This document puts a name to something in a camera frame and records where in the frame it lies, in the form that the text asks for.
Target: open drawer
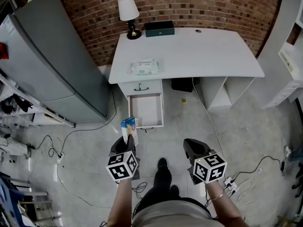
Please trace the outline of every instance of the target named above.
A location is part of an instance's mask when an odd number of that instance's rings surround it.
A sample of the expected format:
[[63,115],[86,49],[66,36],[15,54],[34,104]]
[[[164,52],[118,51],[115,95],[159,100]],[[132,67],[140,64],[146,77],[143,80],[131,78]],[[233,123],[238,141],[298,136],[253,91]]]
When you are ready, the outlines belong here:
[[128,96],[128,114],[137,128],[163,127],[162,93]]

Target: black shoe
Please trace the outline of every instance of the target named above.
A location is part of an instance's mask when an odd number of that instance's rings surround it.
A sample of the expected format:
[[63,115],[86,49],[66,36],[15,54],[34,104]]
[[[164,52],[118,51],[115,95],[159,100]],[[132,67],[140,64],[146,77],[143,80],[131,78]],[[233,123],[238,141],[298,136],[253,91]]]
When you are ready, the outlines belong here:
[[170,192],[171,192],[173,195],[177,195],[177,196],[179,196],[179,194],[180,194],[180,190],[179,190],[179,188],[178,188],[176,185],[172,185],[172,186],[170,187]]
[[159,170],[161,167],[163,167],[163,166],[167,167],[167,161],[166,161],[166,159],[161,158],[161,159],[158,161],[158,170]]

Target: refrigerator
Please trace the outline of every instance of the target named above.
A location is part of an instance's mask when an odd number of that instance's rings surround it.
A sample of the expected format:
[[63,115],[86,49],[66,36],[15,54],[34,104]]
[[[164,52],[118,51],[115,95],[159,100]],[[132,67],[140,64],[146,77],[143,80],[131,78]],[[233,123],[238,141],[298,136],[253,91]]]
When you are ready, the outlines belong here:
[[108,82],[60,0],[33,0],[7,15],[0,43],[9,55],[0,69],[44,106],[74,123],[106,119]]

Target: lamp base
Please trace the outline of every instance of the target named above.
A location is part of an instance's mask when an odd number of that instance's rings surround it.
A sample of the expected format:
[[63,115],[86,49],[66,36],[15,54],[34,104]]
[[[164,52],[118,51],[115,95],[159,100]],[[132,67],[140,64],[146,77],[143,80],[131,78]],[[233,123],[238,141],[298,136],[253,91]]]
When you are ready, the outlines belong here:
[[134,31],[129,31],[127,33],[127,38],[129,40],[135,40],[141,37],[141,31],[139,30],[134,30]]

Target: dark green box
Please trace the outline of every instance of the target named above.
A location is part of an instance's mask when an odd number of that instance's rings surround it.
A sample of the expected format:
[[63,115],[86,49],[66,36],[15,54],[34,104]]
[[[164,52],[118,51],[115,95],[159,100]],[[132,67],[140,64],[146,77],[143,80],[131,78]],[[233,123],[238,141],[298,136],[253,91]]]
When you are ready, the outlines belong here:
[[174,35],[174,24],[172,21],[145,23],[145,34],[146,37]]

